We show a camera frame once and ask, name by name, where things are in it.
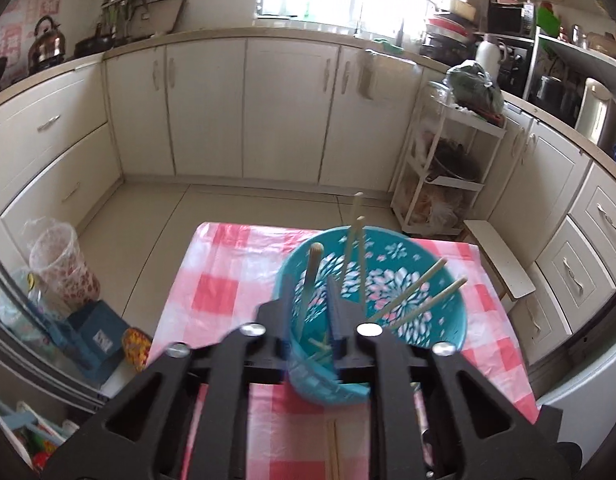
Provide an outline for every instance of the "drawer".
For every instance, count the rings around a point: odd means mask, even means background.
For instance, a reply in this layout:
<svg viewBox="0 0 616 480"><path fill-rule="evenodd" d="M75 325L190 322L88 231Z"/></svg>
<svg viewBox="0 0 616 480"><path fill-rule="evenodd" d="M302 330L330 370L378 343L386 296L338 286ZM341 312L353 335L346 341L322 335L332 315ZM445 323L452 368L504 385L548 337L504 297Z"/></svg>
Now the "drawer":
<svg viewBox="0 0 616 480"><path fill-rule="evenodd" d="M613 293L613 279L586 237L566 216L537 258L568 324L576 332Z"/></svg>
<svg viewBox="0 0 616 480"><path fill-rule="evenodd" d="M100 64L61 74L0 106L0 213L50 162L105 122Z"/></svg>
<svg viewBox="0 0 616 480"><path fill-rule="evenodd" d="M28 220L49 216L77 226L120 177L108 124L80 140L40 173L2 215L23 254Z"/></svg>
<svg viewBox="0 0 616 480"><path fill-rule="evenodd" d="M616 181L593 164L570 216L616 283Z"/></svg>
<svg viewBox="0 0 616 480"><path fill-rule="evenodd" d="M566 341L572 331L537 264L531 264L526 272L535 291L515 303L510 321L528 364L534 364Z"/></svg>

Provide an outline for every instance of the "table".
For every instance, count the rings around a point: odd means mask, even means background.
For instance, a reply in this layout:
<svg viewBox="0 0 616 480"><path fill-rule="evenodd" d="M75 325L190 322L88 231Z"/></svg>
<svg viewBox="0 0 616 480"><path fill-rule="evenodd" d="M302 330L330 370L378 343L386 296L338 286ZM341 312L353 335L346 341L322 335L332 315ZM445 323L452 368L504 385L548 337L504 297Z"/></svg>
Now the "table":
<svg viewBox="0 0 616 480"><path fill-rule="evenodd" d="M154 336L150 361L173 341L196 348L219 342L230 330L252 321L255 309L271 299L284 259L317 231L201 224L188 247ZM453 276L467 276L461 293L468 313L462 353L531 422L538 410L519 344L476 246L418 240L444 256ZM368 478L367 405L324 408L302 400L287 384L253 384L248 418L248 480ZM201 412L199 394L191 436ZM333 457L333 428L337 453ZM188 452L192 440L188 442ZM184 464L184 477L187 463Z"/></svg>

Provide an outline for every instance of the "plastic container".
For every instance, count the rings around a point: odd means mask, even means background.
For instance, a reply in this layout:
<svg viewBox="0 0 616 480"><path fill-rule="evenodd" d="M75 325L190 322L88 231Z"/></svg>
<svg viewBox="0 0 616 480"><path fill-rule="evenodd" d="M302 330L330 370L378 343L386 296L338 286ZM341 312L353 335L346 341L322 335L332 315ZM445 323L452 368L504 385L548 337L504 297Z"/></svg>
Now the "plastic container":
<svg viewBox="0 0 616 480"><path fill-rule="evenodd" d="M291 355L288 361L290 382L303 398L322 405L365 402L370 392L365 384L341 384L331 357L326 355L322 359L315 358L321 349L310 341L324 341L328 329L326 277L330 274L338 276L341 271L347 230L347 227L340 227L324 231L297 247L280 269L275 287L275 295L278 296L285 275L290 275L296 283L291 317ZM365 233L368 272L365 291L367 315L370 317L432 267L437 258L414 240L393 231L367 227ZM315 242L323 244L324 257L317 273L315 292L307 311L302 338L297 341L294 326L304 285L308 249ZM355 302L359 300L357 255L355 243L354 256L348 266L341 292L342 297ZM424 283L414 296L378 323L386 325L400 319L428 297L440 293L455 279L445 268L440 270L429 282ZM461 294L456 292L429 312L400 327L397 334L408 343L425 348L439 341L448 341L461 348L466 338L466 327L466 309Z"/></svg>

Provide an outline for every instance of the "floor tile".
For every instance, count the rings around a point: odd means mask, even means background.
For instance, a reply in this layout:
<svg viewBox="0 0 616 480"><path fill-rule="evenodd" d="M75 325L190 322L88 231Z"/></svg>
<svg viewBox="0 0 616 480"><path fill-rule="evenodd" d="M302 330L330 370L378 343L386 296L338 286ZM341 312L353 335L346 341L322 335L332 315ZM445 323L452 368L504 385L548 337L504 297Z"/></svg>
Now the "floor tile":
<svg viewBox="0 0 616 480"><path fill-rule="evenodd" d="M154 334L190 239L203 222L328 229L341 224L335 203L217 195L189 190L155 245L128 301L124 319Z"/></svg>
<svg viewBox="0 0 616 480"><path fill-rule="evenodd" d="M347 204L339 204L343 225L350 224L350 213L352 206ZM388 207L368 207L362 206L361 214L366 217L366 225L383 227L392 231L402 232L397 217Z"/></svg>
<svg viewBox="0 0 616 480"><path fill-rule="evenodd" d="M88 265L101 282L101 297L123 313L168 218L187 186L123 184L80 236Z"/></svg>
<svg viewBox="0 0 616 480"><path fill-rule="evenodd" d="M283 198L288 200L307 200L309 202L337 203L336 195L329 195L325 193L310 193L303 191L286 191L278 189L259 189L254 187L233 186L190 186L190 190L199 193L212 193L221 195L262 196L266 198Z"/></svg>

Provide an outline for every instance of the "cabinet door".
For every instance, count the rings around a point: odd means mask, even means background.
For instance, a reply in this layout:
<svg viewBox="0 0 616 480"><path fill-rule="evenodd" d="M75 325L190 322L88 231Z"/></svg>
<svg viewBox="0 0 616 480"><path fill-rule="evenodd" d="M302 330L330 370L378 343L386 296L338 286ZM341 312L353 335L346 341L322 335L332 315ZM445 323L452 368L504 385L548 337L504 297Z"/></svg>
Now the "cabinet door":
<svg viewBox="0 0 616 480"><path fill-rule="evenodd" d="M490 224L523 267L544 250L584 178L589 156L535 122Z"/></svg>
<svg viewBox="0 0 616 480"><path fill-rule="evenodd" d="M510 311L510 322L528 364L547 356L572 335L568 321L536 264L528 267L535 291L518 301Z"/></svg>
<svg viewBox="0 0 616 480"><path fill-rule="evenodd" d="M581 328L614 291L614 283L586 237L566 216L537 258L573 332Z"/></svg>
<svg viewBox="0 0 616 480"><path fill-rule="evenodd" d="M168 111L177 174L242 176L246 40L168 45Z"/></svg>
<svg viewBox="0 0 616 480"><path fill-rule="evenodd" d="M419 88L421 70L398 100L373 101L357 91L361 49L342 47L319 183L388 191Z"/></svg>
<svg viewBox="0 0 616 480"><path fill-rule="evenodd" d="M338 47L248 40L243 176L316 184Z"/></svg>
<svg viewBox="0 0 616 480"><path fill-rule="evenodd" d="M112 123L126 174L174 175L166 90L165 47L106 62Z"/></svg>
<svg viewBox="0 0 616 480"><path fill-rule="evenodd" d="M485 186L470 212L470 218L473 219L487 220L497 205L521 156L533 121L530 115L508 103L504 108L504 115L508 118L506 134L501 139L495 160L492 161Z"/></svg>

